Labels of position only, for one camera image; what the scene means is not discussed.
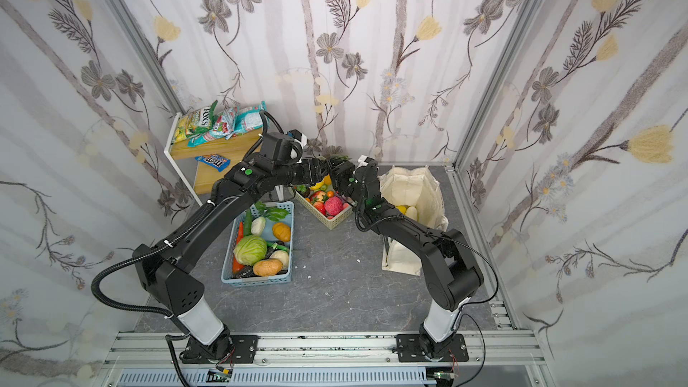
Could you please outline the pink dragon fruit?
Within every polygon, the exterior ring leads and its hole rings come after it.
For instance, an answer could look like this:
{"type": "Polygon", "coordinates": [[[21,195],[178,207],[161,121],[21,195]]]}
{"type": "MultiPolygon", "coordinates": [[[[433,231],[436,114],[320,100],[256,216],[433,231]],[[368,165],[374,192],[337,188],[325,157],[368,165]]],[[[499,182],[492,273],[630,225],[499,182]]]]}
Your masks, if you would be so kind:
{"type": "Polygon", "coordinates": [[[336,217],[344,210],[344,202],[337,196],[329,198],[324,203],[325,215],[336,217]]]}

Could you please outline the light blue vegetable basket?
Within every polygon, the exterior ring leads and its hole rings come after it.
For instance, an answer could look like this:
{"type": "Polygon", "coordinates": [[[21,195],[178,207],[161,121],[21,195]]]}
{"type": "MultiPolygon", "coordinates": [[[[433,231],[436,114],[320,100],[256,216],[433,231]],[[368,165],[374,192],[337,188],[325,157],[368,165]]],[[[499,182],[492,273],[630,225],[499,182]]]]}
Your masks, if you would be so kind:
{"type": "Polygon", "coordinates": [[[221,281],[233,287],[289,282],[293,240],[292,202],[252,205],[233,222],[221,281]]]}

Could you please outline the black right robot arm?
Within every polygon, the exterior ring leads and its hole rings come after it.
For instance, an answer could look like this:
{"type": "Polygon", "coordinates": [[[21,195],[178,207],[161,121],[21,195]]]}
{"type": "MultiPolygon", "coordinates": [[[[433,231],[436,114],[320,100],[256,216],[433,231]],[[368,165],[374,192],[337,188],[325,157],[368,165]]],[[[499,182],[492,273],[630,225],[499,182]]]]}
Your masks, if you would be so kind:
{"type": "Polygon", "coordinates": [[[426,288],[433,299],[419,328],[421,352],[429,359],[448,351],[458,330],[464,306],[483,286],[485,276],[478,259],[485,257],[452,229],[432,229],[401,213],[382,195],[376,161],[365,157],[326,162],[331,182],[341,195],[353,202],[355,224],[361,232],[390,238],[419,258],[426,288]]]}

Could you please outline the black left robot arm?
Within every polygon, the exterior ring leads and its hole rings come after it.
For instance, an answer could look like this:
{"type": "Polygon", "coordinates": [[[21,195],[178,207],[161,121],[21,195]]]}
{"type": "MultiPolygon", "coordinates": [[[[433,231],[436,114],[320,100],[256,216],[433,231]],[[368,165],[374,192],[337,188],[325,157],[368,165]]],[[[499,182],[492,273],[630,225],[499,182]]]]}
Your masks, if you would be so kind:
{"type": "Polygon", "coordinates": [[[267,112],[261,119],[259,140],[214,183],[210,198],[196,213],[152,247],[140,245],[131,258],[109,266],[91,283],[93,296],[105,306],[171,320],[189,340],[188,350],[195,353],[183,359],[186,363],[217,363],[234,349],[229,328],[207,304],[204,284],[191,274],[205,251],[235,218],[277,186],[315,184],[331,171],[326,159],[304,156],[304,134],[283,132],[267,112]],[[157,306],[125,304],[102,290],[107,276],[129,266],[136,268],[143,289],[157,306]]]}

